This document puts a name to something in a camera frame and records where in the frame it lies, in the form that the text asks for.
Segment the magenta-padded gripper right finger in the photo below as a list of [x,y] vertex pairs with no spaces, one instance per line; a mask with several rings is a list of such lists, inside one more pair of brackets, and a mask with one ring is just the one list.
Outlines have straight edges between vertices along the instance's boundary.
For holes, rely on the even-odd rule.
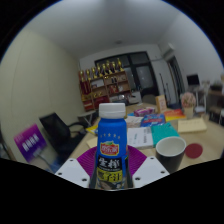
[[168,174],[169,172],[155,156],[147,157],[138,149],[132,146],[128,147],[128,188],[141,188]]

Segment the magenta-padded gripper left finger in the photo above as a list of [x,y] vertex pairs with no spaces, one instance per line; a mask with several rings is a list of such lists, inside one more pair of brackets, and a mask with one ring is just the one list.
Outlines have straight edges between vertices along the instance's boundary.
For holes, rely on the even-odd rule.
[[94,189],[96,185],[96,147],[84,152],[77,159],[69,158],[55,173],[80,187]]

